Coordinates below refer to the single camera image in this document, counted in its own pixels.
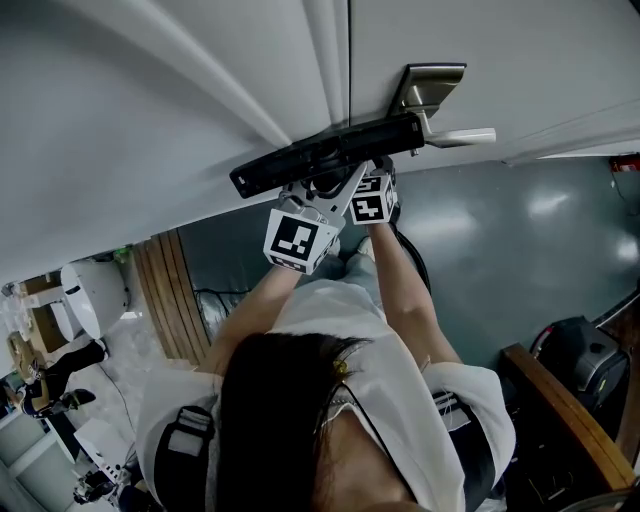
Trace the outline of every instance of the wooden armrest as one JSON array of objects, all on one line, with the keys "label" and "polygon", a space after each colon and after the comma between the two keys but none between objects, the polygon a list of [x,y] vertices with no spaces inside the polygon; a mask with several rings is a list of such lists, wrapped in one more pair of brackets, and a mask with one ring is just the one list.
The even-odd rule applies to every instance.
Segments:
[{"label": "wooden armrest", "polygon": [[502,355],[507,376],[518,389],[532,391],[548,407],[592,461],[603,484],[611,491],[630,487],[635,480],[631,465],[569,390],[522,345],[511,345]]}]

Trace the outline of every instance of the person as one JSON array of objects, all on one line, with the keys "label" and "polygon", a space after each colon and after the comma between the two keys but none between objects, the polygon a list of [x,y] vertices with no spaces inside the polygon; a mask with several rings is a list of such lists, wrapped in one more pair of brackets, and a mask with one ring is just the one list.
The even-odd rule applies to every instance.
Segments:
[{"label": "person", "polygon": [[79,350],[63,355],[47,369],[40,368],[34,359],[28,365],[31,382],[25,382],[17,393],[8,386],[4,387],[4,392],[13,407],[35,418],[77,409],[80,405],[95,400],[95,396],[84,389],[65,393],[69,377],[72,373],[105,361],[108,357],[104,341],[98,339],[92,340]]},{"label": "person", "polygon": [[[297,289],[300,274],[272,268],[197,371],[152,372],[136,450],[168,510],[186,467],[162,476],[163,439],[187,405],[214,426],[189,510],[462,512],[499,481],[515,432],[497,375],[462,364],[391,228],[368,232],[346,266],[329,255]],[[478,442],[459,438],[467,427]],[[469,453],[482,446],[484,466]]]}]

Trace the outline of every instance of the white t-shirt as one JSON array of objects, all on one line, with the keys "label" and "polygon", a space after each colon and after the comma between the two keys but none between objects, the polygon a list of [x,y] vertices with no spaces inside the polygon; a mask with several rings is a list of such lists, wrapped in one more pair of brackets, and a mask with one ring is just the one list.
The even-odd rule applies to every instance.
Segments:
[{"label": "white t-shirt", "polygon": [[[320,280],[298,288],[272,332],[322,333],[372,341],[347,357],[349,371],[354,371],[347,384],[420,506],[433,512],[465,510],[464,472],[432,396],[435,393],[455,393],[471,407],[491,449],[494,484],[506,469],[515,447],[515,431],[505,410],[498,376],[485,368],[456,363],[432,364],[420,372],[405,344],[360,286]],[[154,494],[155,451],[164,428],[175,421],[185,405],[211,407],[211,397],[219,395],[221,386],[221,377],[193,372],[162,370],[150,376],[136,449]],[[330,418],[342,407],[350,407],[379,444],[359,408],[346,403],[334,408]]]}]

